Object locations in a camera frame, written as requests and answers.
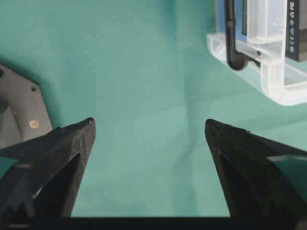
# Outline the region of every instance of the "clear plastic container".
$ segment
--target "clear plastic container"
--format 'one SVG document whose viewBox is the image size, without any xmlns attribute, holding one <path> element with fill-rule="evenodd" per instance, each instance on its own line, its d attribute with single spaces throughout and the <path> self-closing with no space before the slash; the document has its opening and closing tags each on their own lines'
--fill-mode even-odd
<svg viewBox="0 0 307 230">
<path fill-rule="evenodd" d="M 287 0 L 248 0 L 247 3 L 247 42 L 237 40 L 236 48 L 259 61 L 261 67 L 249 62 L 236 74 L 281 105 L 306 103 L 307 62 L 285 57 Z M 211 54 L 227 65 L 223 22 L 219 22 L 218 15 L 220 7 L 216 1 L 217 32 L 208 34 L 207 42 Z"/>
</svg>

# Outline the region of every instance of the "black elbow pipe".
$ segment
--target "black elbow pipe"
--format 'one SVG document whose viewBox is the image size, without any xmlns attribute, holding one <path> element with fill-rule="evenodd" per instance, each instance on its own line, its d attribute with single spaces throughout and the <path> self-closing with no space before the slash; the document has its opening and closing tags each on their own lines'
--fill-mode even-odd
<svg viewBox="0 0 307 230">
<path fill-rule="evenodd" d="M 227 63 L 229 67 L 236 71 L 242 70 L 249 61 L 255 62 L 260 67 L 260 62 L 236 50 L 235 0 L 224 0 L 224 7 Z"/>
</svg>

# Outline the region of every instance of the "black label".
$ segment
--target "black label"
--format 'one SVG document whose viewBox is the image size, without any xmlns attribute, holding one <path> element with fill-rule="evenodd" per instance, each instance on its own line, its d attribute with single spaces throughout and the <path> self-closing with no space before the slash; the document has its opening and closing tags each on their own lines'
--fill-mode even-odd
<svg viewBox="0 0 307 230">
<path fill-rule="evenodd" d="M 248 35 L 248 0 L 243 0 L 242 34 Z"/>
<path fill-rule="evenodd" d="M 299 61 L 299 3 L 300 0 L 288 0 L 286 57 Z"/>
</svg>

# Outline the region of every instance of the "dark gray metal plate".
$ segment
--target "dark gray metal plate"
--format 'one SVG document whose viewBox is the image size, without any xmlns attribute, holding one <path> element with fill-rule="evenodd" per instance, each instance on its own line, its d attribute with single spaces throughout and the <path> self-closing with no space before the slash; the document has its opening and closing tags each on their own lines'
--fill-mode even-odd
<svg viewBox="0 0 307 230">
<path fill-rule="evenodd" d="M 11 108 L 23 141 L 52 130 L 38 84 L 0 64 L 0 100 Z"/>
</svg>

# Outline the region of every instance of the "green fabric backdrop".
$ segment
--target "green fabric backdrop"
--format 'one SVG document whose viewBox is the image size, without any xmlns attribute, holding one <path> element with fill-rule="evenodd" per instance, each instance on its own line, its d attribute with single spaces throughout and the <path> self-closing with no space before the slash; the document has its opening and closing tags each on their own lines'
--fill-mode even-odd
<svg viewBox="0 0 307 230">
<path fill-rule="evenodd" d="M 39 82 L 53 127 L 96 119 L 75 216 L 227 216 L 214 118 L 307 149 L 282 107 L 208 52 L 213 0 L 2 0 L 0 62 Z"/>
</svg>

